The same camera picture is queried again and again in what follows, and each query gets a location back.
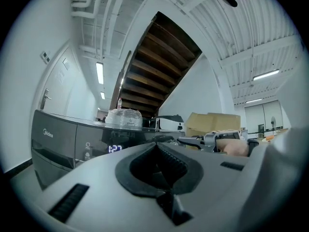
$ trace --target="white door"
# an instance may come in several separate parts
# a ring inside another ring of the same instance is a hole
[[[41,110],[47,113],[67,115],[70,94],[78,72],[72,51],[67,48],[47,79],[40,104]]]

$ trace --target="floor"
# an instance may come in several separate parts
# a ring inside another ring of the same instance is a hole
[[[11,179],[11,185],[18,196],[22,196],[32,202],[35,202],[42,193],[33,165],[14,176]]]

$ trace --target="plastic bag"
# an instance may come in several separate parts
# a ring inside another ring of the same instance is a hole
[[[136,127],[142,127],[142,121],[140,112],[132,109],[109,110],[105,119],[105,123]]]

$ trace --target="digital display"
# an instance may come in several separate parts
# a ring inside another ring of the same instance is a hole
[[[108,146],[108,153],[112,153],[112,152],[119,151],[119,150],[122,150],[121,145]]]

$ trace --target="black vent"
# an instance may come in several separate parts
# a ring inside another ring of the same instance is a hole
[[[48,214],[65,223],[88,188],[89,186],[76,184]]]
[[[226,168],[231,168],[231,169],[238,170],[238,171],[242,171],[242,169],[244,168],[243,165],[239,165],[239,164],[231,163],[231,162],[227,162],[227,161],[222,162],[220,164],[220,166],[226,167]]]

